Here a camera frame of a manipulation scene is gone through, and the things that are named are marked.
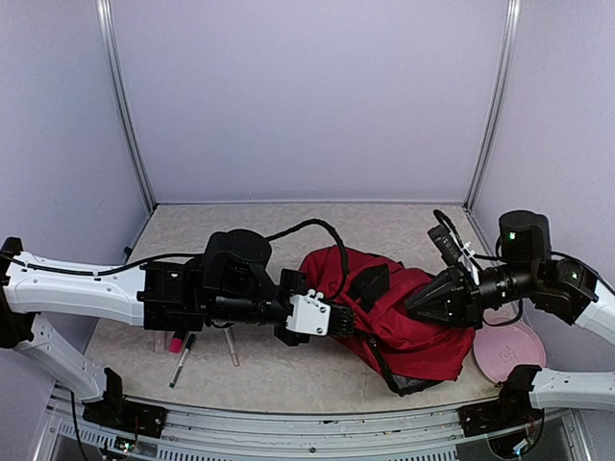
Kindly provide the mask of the red student backpack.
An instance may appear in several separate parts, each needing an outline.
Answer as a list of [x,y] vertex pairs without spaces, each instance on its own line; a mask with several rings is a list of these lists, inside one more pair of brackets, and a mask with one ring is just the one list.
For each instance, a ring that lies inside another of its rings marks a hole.
[[336,341],[401,397],[457,380],[475,332],[422,323],[406,313],[406,299],[427,286],[432,276],[384,255],[354,249],[347,254],[346,279],[342,278],[341,255],[335,246],[309,253],[300,265],[308,288],[329,297],[342,287],[334,302],[355,312],[354,333]]

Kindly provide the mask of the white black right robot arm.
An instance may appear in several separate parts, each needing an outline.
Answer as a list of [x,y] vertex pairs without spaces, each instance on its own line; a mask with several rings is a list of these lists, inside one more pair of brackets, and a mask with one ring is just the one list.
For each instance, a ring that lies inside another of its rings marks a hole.
[[[488,268],[480,267],[480,255],[461,241],[444,212],[434,215],[438,224],[428,235],[446,268],[406,299],[410,319],[478,329],[486,323],[485,310],[530,300],[536,309],[570,326],[614,341],[613,287],[583,261],[553,251],[545,215],[529,210],[503,214],[500,253]],[[613,373],[518,365],[503,382],[491,416],[498,425],[511,426],[532,410],[557,407],[613,410]]]

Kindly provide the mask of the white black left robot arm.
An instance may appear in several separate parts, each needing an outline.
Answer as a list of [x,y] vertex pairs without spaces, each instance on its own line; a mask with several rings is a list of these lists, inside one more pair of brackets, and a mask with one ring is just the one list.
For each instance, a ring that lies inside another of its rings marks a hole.
[[21,352],[95,406],[116,427],[135,416],[120,376],[88,361],[47,321],[48,313],[109,319],[152,331],[199,332],[229,324],[270,325],[289,346],[313,336],[347,337],[354,311],[284,270],[271,279],[270,242],[251,230],[214,233],[200,254],[156,255],[118,267],[47,262],[20,239],[1,249],[1,345]]

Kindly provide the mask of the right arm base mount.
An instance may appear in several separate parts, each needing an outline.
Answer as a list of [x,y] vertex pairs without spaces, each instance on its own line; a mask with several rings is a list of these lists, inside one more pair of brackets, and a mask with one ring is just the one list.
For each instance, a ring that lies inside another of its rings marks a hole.
[[506,381],[494,400],[461,406],[457,415],[465,437],[501,431],[539,421],[544,411],[529,401],[528,383]]

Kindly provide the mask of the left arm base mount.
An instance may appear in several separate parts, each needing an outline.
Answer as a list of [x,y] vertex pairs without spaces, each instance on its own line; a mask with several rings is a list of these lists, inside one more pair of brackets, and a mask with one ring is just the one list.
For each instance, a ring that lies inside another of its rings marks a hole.
[[84,420],[135,436],[159,439],[165,427],[167,409],[128,400],[123,393],[120,375],[111,368],[104,369],[104,377],[106,381],[102,398],[85,404]]

